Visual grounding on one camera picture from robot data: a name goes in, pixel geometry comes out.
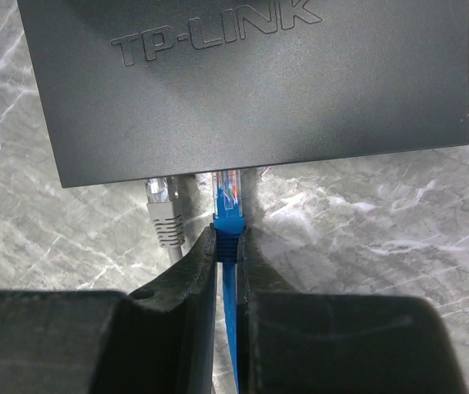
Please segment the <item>black network switch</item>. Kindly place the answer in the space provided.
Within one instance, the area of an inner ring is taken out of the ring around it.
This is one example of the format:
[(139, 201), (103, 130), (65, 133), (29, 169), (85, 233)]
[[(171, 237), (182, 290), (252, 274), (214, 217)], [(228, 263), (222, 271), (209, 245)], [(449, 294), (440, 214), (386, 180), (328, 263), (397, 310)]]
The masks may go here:
[(21, 1), (62, 186), (465, 145), (466, 1)]

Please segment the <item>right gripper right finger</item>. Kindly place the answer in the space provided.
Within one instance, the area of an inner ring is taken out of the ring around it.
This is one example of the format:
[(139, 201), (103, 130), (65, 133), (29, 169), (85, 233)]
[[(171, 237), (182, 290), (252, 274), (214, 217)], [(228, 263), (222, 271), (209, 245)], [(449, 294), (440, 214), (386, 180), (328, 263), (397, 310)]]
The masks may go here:
[(465, 393), (443, 320), (421, 298), (308, 294), (237, 247), (237, 380), (242, 393)]

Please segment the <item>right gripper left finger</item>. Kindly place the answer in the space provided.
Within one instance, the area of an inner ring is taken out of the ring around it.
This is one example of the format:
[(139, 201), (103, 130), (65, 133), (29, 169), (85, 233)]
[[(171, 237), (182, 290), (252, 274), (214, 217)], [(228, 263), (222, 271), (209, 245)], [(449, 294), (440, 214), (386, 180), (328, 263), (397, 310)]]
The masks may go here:
[(120, 291), (0, 290), (0, 393), (210, 393), (216, 234)]

